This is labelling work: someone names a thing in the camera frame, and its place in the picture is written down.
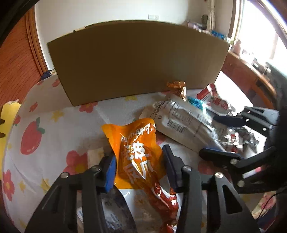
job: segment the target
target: wooden door frame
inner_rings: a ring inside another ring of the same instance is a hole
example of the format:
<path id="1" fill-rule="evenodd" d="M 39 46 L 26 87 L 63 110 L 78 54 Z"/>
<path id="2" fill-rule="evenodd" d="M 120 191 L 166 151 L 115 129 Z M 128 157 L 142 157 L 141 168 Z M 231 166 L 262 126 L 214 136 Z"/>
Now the wooden door frame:
<path id="1" fill-rule="evenodd" d="M 38 38 L 34 6 L 25 14 L 25 20 L 30 48 L 39 73 L 42 75 L 44 72 L 48 71 L 48 67 L 45 62 Z"/>

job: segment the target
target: cardboard box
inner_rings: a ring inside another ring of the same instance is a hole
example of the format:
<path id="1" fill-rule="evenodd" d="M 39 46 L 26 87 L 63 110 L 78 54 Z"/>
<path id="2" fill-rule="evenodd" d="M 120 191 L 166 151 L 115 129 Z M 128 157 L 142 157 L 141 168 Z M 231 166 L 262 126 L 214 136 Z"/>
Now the cardboard box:
<path id="1" fill-rule="evenodd" d="M 48 43 L 73 106 L 216 80 L 229 44 L 181 25 L 155 21 L 93 24 Z"/>

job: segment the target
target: gold foil wrapper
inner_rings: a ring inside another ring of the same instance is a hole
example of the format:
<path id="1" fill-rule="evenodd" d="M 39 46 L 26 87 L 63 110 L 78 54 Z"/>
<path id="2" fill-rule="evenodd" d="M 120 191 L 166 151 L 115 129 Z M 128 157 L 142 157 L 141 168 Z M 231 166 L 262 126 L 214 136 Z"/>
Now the gold foil wrapper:
<path id="1" fill-rule="evenodd" d="M 183 101 L 186 101 L 186 86 L 184 81 L 168 82 L 166 85 L 171 89 L 173 94 L 182 98 Z"/>

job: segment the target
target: wooden desk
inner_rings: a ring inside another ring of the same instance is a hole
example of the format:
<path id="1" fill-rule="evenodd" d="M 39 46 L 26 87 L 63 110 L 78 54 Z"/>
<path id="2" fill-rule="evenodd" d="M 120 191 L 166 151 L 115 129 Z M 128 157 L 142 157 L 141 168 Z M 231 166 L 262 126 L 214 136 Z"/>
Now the wooden desk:
<path id="1" fill-rule="evenodd" d="M 236 54 L 228 52 L 221 69 L 258 107 L 275 109 L 276 91 L 268 78 Z"/>

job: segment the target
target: crumpled plastic wrapper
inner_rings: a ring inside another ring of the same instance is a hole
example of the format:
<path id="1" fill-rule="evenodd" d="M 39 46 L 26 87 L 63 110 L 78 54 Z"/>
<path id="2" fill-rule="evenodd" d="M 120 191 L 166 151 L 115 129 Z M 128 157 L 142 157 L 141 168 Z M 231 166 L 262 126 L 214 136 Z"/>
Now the crumpled plastic wrapper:
<path id="1" fill-rule="evenodd" d="M 218 135 L 219 143 L 227 152 L 242 154 L 243 145 L 248 144 L 253 152 L 257 153 L 259 141 L 247 127 L 228 127 L 212 120 L 212 127 Z"/>
<path id="2" fill-rule="evenodd" d="M 184 81 L 168 82 L 166 85 L 171 89 L 171 93 L 175 94 L 176 96 L 179 96 L 183 99 L 183 101 L 187 100 L 186 86 Z"/>
<path id="3" fill-rule="evenodd" d="M 257 153 L 257 145 L 259 141 L 255 138 L 250 129 L 242 127 L 236 128 L 235 131 L 242 138 L 244 144 L 248 144 L 254 153 Z"/>
<path id="4" fill-rule="evenodd" d="M 220 140 L 220 144 L 227 152 L 240 154 L 243 151 L 243 141 L 239 133 L 231 129 L 228 132 L 229 134 Z"/>

